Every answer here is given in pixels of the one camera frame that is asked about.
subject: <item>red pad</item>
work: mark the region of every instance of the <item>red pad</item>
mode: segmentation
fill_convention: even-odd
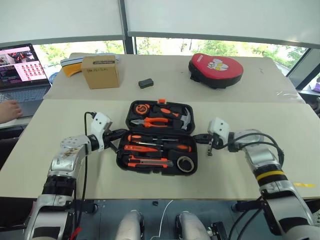
[[[211,88],[225,88],[240,81],[244,72],[242,65],[225,56],[193,55],[189,62],[191,79]]]

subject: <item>window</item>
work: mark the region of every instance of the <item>window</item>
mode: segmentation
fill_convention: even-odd
[[[190,56],[204,53],[212,56],[269,57],[283,75],[288,74],[307,50],[305,47],[256,42],[159,37],[137,37],[136,48],[138,54],[144,55]]]
[[[125,53],[122,40],[53,43],[33,47],[48,78],[60,71],[60,61],[67,59],[71,53]]]
[[[303,90],[313,91],[314,88],[316,87],[316,83],[320,84],[320,72],[308,83],[307,86],[303,88]]]

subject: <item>white cable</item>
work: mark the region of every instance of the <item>white cable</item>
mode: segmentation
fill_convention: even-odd
[[[165,215],[165,212],[166,212],[166,210],[167,210],[167,207],[170,205],[170,203],[172,203],[173,202],[173,200],[171,200],[166,206],[165,206],[165,208],[164,208],[164,210],[163,210],[163,214],[162,214],[162,218],[161,218],[161,222],[160,222],[160,229],[159,229],[159,238],[160,238],[160,234],[161,234],[161,227],[162,227],[162,221],[163,221],[163,219],[164,219],[164,215]]]

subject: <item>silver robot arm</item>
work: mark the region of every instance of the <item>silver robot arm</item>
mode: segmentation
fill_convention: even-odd
[[[29,219],[25,240],[70,239],[73,214],[67,210],[73,202],[73,194],[76,194],[74,190],[82,160],[92,151],[100,152],[111,147],[106,144],[112,141],[106,135],[110,132],[111,119],[100,112],[91,115],[94,118],[92,135],[67,137],[60,143],[60,150],[52,160],[42,194]]]
[[[245,152],[247,163],[259,184],[266,219],[276,222],[278,228],[276,231],[283,239],[319,239],[320,228],[314,226],[310,209],[293,183],[287,179],[279,160],[267,147],[268,145],[256,143],[263,142],[264,136],[250,135],[241,138],[247,134],[260,134],[260,131],[249,129],[230,132],[229,125],[225,121],[215,118],[209,124],[208,133],[212,136],[208,155],[212,148],[222,149],[225,145],[230,152],[239,150]]]

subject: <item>table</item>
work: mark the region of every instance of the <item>table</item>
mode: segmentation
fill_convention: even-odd
[[[131,101],[46,99],[22,134],[0,174],[0,197],[37,198],[60,141],[84,132],[85,111],[100,111],[112,120],[112,130],[127,128]],[[206,133],[208,123],[220,117],[231,131],[259,129],[284,149],[283,170],[303,198],[320,196],[320,121],[307,104],[261,102],[185,102],[193,108],[195,130]],[[107,149],[88,158],[87,199],[210,199],[249,200],[259,186],[243,152],[213,150],[198,144],[198,170],[191,176],[162,176],[121,170],[116,154]],[[78,178],[81,197],[83,172]]]
[[[18,119],[13,119],[13,120],[5,122],[5,123],[0,123],[0,129],[28,125],[28,123],[31,121],[31,119],[32,119],[32,116],[25,116],[25,117],[20,117]]]
[[[73,53],[71,57],[84,56]],[[61,70],[45,99],[133,101],[165,98],[169,102],[304,103],[291,81],[271,58],[232,57],[244,68],[241,80],[226,89],[212,89],[190,79],[191,56],[119,55],[119,88],[89,89],[82,74],[66,77]],[[140,89],[138,81],[152,78],[154,86]]]

